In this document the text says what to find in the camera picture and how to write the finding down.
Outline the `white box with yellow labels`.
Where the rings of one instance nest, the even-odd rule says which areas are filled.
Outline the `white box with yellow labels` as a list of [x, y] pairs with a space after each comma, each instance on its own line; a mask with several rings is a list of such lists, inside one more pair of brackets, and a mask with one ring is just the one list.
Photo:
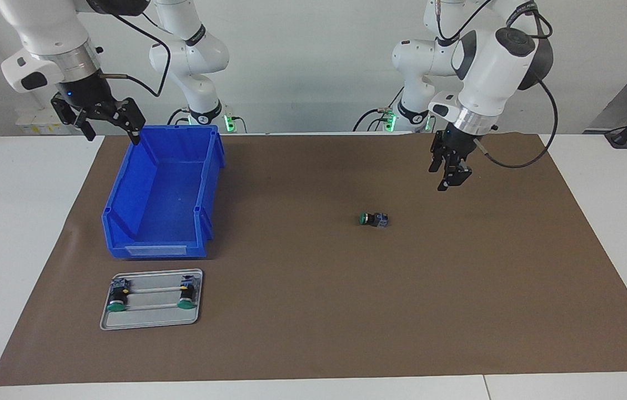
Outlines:
[[17, 109], [16, 126], [26, 135], [66, 136], [80, 135], [80, 131], [72, 125], [63, 124], [55, 111], [51, 109]]

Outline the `brown paper table mat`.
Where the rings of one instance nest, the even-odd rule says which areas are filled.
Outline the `brown paper table mat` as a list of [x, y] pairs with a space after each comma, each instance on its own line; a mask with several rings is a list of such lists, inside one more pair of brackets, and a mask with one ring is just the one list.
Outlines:
[[[627, 288], [549, 156], [475, 153], [438, 192], [428, 135], [223, 142], [207, 257], [124, 261], [101, 215], [128, 139], [103, 141], [0, 386], [627, 371]], [[113, 276], [193, 268], [195, 323], [100, 329]]]

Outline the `blue plastic storage bin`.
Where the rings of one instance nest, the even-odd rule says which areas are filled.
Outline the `blue plastic storage bin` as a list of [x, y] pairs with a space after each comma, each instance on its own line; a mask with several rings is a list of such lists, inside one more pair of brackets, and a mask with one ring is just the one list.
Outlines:
[[146, 125], [129, 144], [102, 213], [111, 256], [197, 259], [213, 239], [226, 161], [215, 125]]

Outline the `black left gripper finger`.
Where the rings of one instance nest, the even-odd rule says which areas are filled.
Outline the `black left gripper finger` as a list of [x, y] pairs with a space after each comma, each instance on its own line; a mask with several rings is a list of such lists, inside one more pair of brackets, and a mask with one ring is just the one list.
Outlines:
[[468, 167], [463, 158], [448, 158], [444, 161], [444, 177], [437, 187], [438, 192], [445, 192], [450, 187], [461, 186], [471, 175], [473, 170]]
[[431, 163], [430, 167], [428, 167], [428, 172], [430, 174], [434, 174], [438, 170], [440, 170], [441, 164], [446, 160], [446, 146], [432, 146], [430, 148], [431, 152]]

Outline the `silver metal tray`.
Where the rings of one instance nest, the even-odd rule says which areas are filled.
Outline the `silver metal tray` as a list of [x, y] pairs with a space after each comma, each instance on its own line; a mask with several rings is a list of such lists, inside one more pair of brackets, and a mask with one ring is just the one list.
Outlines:
[[[100, 319], [100, 329], [123, 330], [137, 328], [165, 327], [171, 325], [193, 324], [199, 318], [201, 309], [201, 294], [204, 273], [198, 268], [187, 270], [151, 271], [139, 273], [120, 273], [113, 276], [115, 278], [126, 278], [130, 281], [131, 288], [161, 288], [180, 286], [180, 281], [184, 275], [194, 275], [197, 289], [194, 294], [194, 309], [155, 309], [155, 311], [123, 311], [108, 312], [107, 299], [103, 306]], [[146, 293], [131, 294], [127, 300], [128, 306], [145, 306], [146, 304], [166, 304], [178, 303], [180, 293]]]

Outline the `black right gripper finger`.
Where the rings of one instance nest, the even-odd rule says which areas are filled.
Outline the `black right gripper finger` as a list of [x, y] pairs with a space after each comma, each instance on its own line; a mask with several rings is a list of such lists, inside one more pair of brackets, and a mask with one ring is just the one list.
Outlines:
[[85, 138], [92, 142], [97, 136], [92, 125], [88, 121], [86, 111], [75, 112], [72, 107], [62, 98], [61, 94], [55, 94], [50, 99], [54, 111], [64, 125], [72, 125], [80, 130]]
[[139, 145], [140, 133], [146, 124], [146, 118], [133, 98], [123, 101], [100, 102], [93, 106], [94, 118], [106, 121], [126, 132], [134, 146]]

